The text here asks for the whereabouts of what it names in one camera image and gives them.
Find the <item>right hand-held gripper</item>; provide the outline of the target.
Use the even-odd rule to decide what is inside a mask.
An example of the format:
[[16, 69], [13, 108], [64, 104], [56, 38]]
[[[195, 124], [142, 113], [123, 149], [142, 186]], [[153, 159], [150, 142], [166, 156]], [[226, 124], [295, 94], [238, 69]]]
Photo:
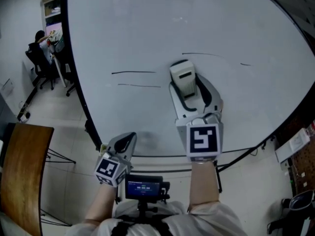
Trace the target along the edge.
[[223, 100], [216, 88], [196, 73], [196, 86], [204, 102], [203, 114], [186, 105], [180, 90], [170, 82], [169, 91], [176, 111], [179, 136], [191, 162], [215, 161], [222, 154], [223, 123], [221, 113]]

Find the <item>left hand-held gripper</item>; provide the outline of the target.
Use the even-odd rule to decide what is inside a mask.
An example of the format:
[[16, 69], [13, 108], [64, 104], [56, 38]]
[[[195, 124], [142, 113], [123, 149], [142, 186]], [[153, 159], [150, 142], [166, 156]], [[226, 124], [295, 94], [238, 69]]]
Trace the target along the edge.
[[135, 132], [124, 133], [110, 140], [107, 150], [98, 158], [94, 169], [94, 175], [100, 183], [119, 186], [133, 168], [131, 158], [136, 143]]

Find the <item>white whiteboard eraser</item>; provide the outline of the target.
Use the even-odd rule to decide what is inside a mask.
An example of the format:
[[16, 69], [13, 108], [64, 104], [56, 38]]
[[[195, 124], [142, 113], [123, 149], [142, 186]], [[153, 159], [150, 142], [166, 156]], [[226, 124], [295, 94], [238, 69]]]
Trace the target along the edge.
[[191, 61], [184, 59], [172, 64], [170, 74], [184, 99], [197, 94], [195, 67]]

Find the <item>whiteboard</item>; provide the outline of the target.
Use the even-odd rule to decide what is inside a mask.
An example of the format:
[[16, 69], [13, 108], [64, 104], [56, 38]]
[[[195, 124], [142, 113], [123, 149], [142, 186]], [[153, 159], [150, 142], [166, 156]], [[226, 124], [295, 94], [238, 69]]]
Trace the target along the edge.
[[187, 59], [223, 100], [223, 152], [256, 149], [315, 96], [315, 49], [276, 0], [61, 0], [63, 37], [96, 149], [186, 154], [169, 84]]

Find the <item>person's left forearm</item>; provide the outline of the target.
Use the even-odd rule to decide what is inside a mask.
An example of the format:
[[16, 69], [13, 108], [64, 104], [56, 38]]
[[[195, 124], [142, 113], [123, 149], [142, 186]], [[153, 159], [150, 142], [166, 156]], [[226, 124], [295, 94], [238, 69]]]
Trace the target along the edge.
[[83, 222], [99, 225], [104, 220], [111, 218], [116, 193], [117, 189], [115, 187], [107, 184], [101, 184]]

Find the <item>person's right forearm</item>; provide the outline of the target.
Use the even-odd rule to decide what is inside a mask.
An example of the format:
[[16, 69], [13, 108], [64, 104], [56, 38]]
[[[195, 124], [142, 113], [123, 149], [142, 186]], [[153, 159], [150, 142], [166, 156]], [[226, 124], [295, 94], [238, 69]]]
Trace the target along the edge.
[[218, 201], [219, 186], [213, 162], [192, 162], [188, 211]]

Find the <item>black chest-mounted monitor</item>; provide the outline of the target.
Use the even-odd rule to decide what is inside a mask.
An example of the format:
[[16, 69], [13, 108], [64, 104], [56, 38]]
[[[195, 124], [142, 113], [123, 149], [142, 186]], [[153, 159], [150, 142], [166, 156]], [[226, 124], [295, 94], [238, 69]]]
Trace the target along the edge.
[[125, 178], [126, 199], [137, 200], [139, 217], [145, 217], [146, 212], [157, 213], [157, 207], [148, 207], [148, 203], [156, 204], [170, 199], [168, 191], [170, 182], [164, 182], [162, 176], [127, 175]]

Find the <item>black chest harness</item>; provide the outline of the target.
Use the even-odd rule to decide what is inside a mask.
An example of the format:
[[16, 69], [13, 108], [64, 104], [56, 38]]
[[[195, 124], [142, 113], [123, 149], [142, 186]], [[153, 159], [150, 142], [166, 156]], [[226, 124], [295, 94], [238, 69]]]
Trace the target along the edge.
[[111, 236], [127, 236], [128, 229], [136, 224], [146, 224], [155, 228], [161, 236], [173, 236], [169, 226], [163, 219], [170, 217], [170, 215], [154, 215], [148, 217], [130, 217], [122, 215], [119, 217], [121, 221], [112, 230]]

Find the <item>wooden desk with white legs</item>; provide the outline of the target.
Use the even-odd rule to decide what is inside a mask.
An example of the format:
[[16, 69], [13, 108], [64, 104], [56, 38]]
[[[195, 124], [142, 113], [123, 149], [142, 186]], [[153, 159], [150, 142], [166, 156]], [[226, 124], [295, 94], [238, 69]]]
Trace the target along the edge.
[[57, 59], [57, 57], [55, 55], [52, 55], [52, 59], [55, 62], [55, 65], [56, 65], [56, 68], [57, 68], [57, 71], [58, 71], [58, 74], [59, 74], [59, 77], [61, 79], [63, 87], [67, 88], [66, 81], [65, 81], [64, 76], [63, 76], [62, 71], [61, 71], [61, 63], [59, 62], [59, 60]]

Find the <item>floor power strip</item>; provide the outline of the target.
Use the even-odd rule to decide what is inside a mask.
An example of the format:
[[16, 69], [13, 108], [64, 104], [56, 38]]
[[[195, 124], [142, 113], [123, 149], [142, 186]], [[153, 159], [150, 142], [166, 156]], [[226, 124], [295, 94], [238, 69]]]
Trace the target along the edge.
[[19, 103], [20, 111], [17, 115], [17, 119], [21, 123], [26, 123], [30, 119], [30, 112], [28, 110], [29, 104], [27, 102], [21, 101]]

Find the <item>brown wooden table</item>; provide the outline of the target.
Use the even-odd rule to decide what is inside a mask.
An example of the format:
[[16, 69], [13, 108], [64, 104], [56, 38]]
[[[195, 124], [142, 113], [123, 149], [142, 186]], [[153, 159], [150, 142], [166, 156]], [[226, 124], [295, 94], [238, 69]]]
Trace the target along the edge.
[[43, 236], [41, 187], [45, 163], [75, 164], [50, 149], [52, 127], [9, 123], [0, 155], [0, 211], [31, 236]]

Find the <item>white cardboard box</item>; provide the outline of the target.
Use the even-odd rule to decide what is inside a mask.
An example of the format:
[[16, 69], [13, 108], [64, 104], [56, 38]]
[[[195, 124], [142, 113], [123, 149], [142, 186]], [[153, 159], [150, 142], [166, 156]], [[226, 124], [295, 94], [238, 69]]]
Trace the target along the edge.
[[310, 142], [310, 137], [305, 128], [300, 129], [290, 140], [279, 147], [275, 153], [279, 163], [286, 161], [293, 154]]

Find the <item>person's white shirt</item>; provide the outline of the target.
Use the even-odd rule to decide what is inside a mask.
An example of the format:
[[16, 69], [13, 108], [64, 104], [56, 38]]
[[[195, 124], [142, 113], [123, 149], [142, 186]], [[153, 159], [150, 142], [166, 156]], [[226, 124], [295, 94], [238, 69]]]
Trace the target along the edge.
[[[88, 223], [73, 225], [65, 236], [111, 236], [112, 230], [121, 221], [122, 215], [138, 217], [138, 202], [125, 201], [116, 206], [113, 218], [104, 220], [96, 226]], [[184, 211], [184, 205], [178, 201], [149, 204], [157, 207], [157, 213], [147, 212], [146, 217], [170, 215], [163, 219], [173, 236], [247, 236], [237, 215], [226, 205], [215, 202], [197, 206], [190, 212]], [[127, 236], [161, 236], [150, 225], [136, 224], [128, 229]]]

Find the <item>white patterned bag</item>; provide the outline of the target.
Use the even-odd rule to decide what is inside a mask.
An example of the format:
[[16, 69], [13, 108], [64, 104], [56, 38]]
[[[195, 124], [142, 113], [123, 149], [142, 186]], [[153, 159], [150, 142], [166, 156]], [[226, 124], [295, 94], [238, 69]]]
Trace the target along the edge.
[[64, 48], [63, 29], [60, 28], [51, 31], [51, 35], [48, 38], [48, 42], [50, 43], [51, 53], [61, 52]]

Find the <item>white storage shelf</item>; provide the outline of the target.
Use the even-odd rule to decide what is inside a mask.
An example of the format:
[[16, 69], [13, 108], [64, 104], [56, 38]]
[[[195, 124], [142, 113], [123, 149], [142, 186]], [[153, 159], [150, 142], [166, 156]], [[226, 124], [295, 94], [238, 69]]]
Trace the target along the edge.
[[42, 25], [46, 34], [46, 27], [56, 23], [62, 23], [61, 0], [41, 0]]

